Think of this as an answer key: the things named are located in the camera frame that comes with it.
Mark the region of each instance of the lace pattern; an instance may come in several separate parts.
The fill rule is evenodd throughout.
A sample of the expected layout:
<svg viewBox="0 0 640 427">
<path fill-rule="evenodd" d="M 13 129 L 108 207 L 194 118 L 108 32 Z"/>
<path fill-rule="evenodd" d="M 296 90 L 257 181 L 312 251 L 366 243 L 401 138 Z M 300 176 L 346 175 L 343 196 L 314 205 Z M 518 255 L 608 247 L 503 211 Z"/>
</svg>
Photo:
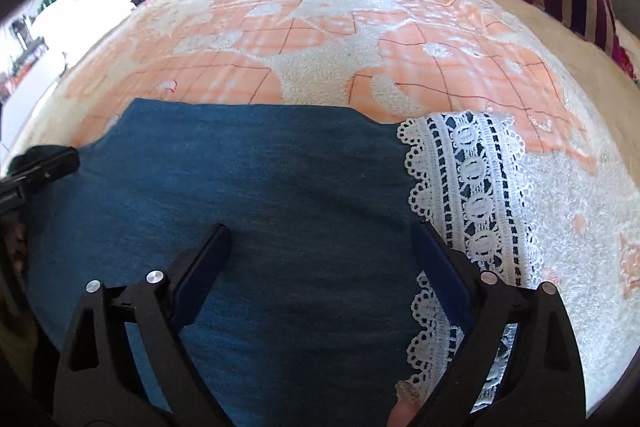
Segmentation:
<svg viewBox="0 0 640 427">
<path fill-rule="evenodd" d="M 400 124 L 398 138 L 411 146 L 405 167 L 418 180 L 409 196 L 412 211 L 482 270 L 511 284 L 537 285 L 542 256 L 533 233 L 532 184 L 520 164 L 524 142 L 512 126 L 513 119 L 486 113 L 434 114 Z M 420 293 L 412 312 L 422 331 L 407 354 L 419 371 L 410 381 L 424 401 L 463 335 L 447 321 L 424 273 L 417 282 Z M 476 407 L 493 399 L 513 336 L 514 328 L 508 327 Z"/>
</svg>

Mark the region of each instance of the blue garment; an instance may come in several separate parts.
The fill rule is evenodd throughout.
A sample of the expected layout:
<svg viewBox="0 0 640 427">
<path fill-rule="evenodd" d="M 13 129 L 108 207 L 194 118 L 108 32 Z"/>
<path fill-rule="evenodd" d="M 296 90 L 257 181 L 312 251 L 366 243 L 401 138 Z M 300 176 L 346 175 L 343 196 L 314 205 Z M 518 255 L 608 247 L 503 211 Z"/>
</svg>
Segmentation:
<svg viewBox="0 0 640 427">
<path fill-rule="evenodd" d="M 136 100 L 81 150 L 78 173 L 28 206 L 37 318 L 60 347 L 87 281 L 141 280 L 219 221 L 234 249 L 181 336 L 228 415 L 239 427 L 383 426 L 419 329 L 415 181 L 396 128 L 348 108 Z"/>
</svg>

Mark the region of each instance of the striped pillow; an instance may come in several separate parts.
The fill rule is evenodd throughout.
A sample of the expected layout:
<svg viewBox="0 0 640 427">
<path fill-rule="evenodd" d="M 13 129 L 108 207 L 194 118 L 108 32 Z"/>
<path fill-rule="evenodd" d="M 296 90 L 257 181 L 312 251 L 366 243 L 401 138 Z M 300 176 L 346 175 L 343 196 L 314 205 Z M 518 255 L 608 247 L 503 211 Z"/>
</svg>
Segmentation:
<svg viewBox="0 0 640 427">
<path fill-rule="evenodd" d="M 523 0 L 602 49 L 633 78 L 633 66 L 616 34 L 611 0 Z"/>
</svg>

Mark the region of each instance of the metal pin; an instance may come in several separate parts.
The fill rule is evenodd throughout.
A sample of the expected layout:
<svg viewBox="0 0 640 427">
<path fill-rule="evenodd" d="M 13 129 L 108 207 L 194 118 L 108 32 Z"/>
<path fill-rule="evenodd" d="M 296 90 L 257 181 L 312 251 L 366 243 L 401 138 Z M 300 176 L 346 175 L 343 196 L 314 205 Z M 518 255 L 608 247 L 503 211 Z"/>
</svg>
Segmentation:
<svg viewBox="0 0 640 427">
<path fill-rule="evenodd" d="M 162 279 L 164 279 L 164 273 L 160 270 L 153 270 L 146 274 L 146 281 L 149 284 L 158 284 Z"/>
<path fill-rule="evenodd" d="M 498 282 L 498 276 L 494 272 L 482 272 L 480 280 L 485 284 L 494 285 Z"/>
<path fill-rule="evenodd" d="M 542 291 L 547 295 L 555 295 L 558 291 L 558 288 L 553 283 L 543 282 L 542 283 Z"/>
<path fill-rule="evenodd" d="M 86 284 L 87 293 L 96 293 L 100 289 L 100 281 L 93 280 Z"/>
</svg>

